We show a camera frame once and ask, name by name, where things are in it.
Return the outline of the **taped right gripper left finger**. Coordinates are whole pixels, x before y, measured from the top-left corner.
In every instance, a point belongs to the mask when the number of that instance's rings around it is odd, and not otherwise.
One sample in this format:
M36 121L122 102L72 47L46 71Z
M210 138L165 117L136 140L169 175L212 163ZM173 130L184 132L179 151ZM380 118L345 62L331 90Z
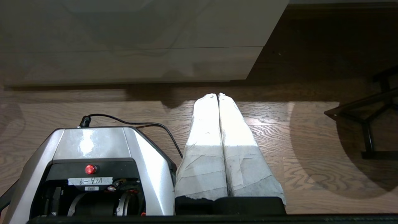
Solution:
M176 215L213 214L228 196L219 104L216 94L194 103L190 132L175 184Z

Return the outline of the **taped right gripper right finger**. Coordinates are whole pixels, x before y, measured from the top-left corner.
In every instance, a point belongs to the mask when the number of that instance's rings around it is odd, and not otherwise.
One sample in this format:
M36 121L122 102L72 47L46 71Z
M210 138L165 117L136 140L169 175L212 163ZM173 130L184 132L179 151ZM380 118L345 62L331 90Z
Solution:
M223 141L228 194L232 197L286 198L250 127L235 101L219 94L220 130Z

